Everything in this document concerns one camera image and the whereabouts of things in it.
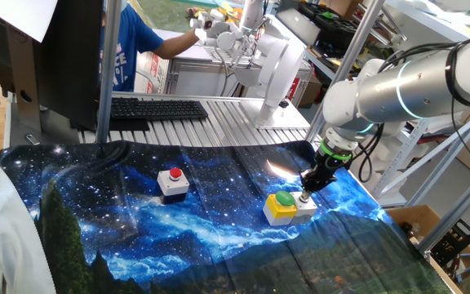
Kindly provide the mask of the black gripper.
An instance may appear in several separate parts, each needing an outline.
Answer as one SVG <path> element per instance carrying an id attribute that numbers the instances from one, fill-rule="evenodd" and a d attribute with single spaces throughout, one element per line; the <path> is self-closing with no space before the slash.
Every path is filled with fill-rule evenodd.
<path id="1" fill-rule="evenodd" d="M 299 197 L 301 202 L 308 202 L 311 198 L 317 201 L 328 198 L 328 185 L 336 181 L 335 171 L 344 165 L 344 161 L 327 154 L 315 154 L 314 160 L 309 169 L 300 173 L 303 188 Z"/>

